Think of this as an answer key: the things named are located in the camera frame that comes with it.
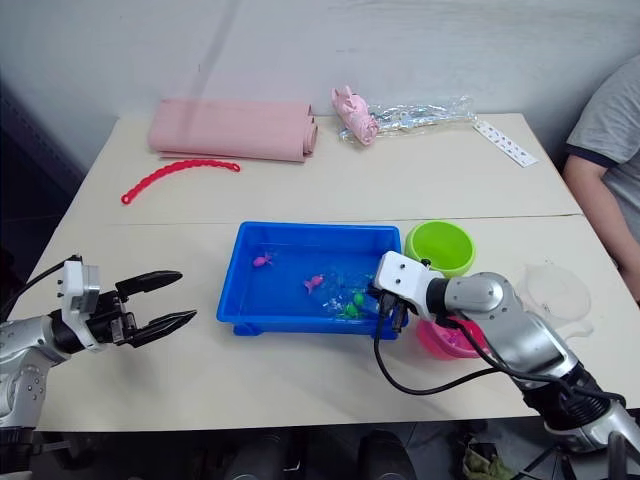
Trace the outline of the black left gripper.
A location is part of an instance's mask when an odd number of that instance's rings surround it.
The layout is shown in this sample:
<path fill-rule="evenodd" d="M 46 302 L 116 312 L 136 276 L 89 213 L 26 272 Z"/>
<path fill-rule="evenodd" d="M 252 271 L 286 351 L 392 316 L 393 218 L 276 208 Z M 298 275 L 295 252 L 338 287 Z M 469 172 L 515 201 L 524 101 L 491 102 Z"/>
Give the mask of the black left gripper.
<path fill-rule="evenodd" d="M 98 344 L 128 344 L 138 348 L 187 325 L 196 316 L 196 310 L 170 313 L 137 329 L 135 316 L 125 307 L 131 295 L 149 293 L 177 282 L 182 277 L 179 271 L 156 270 L 116 282 L 115 290 L 100 294 L 96 309 L 87 321 Z"/>

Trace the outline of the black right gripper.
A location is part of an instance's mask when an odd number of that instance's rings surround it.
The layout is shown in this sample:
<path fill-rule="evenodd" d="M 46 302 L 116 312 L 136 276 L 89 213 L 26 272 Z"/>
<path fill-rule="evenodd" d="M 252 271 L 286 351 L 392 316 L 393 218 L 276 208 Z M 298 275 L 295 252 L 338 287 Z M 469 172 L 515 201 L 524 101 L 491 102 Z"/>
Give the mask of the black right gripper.
<path fill-rule="evenodd" d="M 375 301 L 373 332 L 401 332 L 409 321 L 408 303 L 372 282 L 367 287 L 367 295 Z"/>

